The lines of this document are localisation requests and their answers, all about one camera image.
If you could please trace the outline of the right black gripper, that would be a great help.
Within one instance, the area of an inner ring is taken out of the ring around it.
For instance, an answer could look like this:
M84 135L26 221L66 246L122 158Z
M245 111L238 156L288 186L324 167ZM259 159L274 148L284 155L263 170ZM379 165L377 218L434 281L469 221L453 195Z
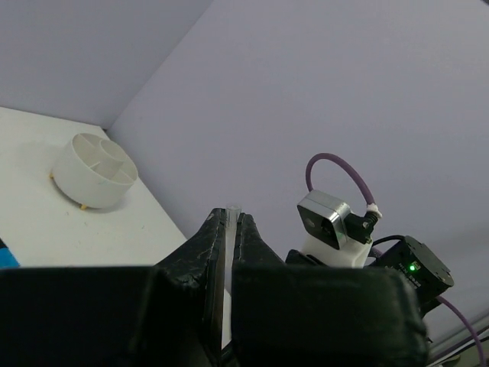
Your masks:
M366 245L350 241L340 249L309 236L301 250L288 252L286 263L362 268L368 258L373 259L371 267L392 268L403 274L421 306L444 304L442 294L454 286L449 268L427 245L408 235L389 235Z

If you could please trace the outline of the clear pen cap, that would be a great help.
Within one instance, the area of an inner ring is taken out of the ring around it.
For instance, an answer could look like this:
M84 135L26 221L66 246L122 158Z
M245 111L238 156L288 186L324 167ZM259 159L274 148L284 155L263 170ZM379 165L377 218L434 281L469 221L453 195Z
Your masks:
M232 261L234 256L235 237L238 227L238 219L241 214L241 206L238 204L227 205L225 209L225 290L223 300L222 317L222 348L231 341L231 285L232 285Z

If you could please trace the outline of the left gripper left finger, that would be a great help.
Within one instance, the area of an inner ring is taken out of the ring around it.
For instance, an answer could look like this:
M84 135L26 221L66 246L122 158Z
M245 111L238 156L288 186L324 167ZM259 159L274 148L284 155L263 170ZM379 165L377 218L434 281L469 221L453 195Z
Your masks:
M153 266L1 271L3 366L217 366L225 211Z

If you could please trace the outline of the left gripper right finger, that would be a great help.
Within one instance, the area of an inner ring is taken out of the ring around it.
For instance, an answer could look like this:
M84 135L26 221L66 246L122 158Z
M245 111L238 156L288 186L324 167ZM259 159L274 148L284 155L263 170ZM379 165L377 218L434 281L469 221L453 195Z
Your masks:
M288 265L238 220L232 349L242 366L424 366L426 326L393 269Z

